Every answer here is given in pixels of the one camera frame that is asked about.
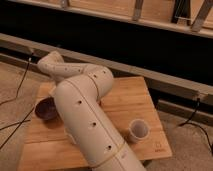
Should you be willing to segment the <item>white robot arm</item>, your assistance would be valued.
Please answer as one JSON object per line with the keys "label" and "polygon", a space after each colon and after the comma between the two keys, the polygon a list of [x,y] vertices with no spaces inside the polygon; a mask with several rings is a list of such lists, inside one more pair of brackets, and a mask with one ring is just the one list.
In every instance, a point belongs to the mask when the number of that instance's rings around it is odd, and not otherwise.
{"label": "white robot arm", "polygon": [[92,171],[146,171],[99,106],[114,83],[107,67],[67,63],[57,51],[41,58],[37,67],[55,81],[56,110]]}

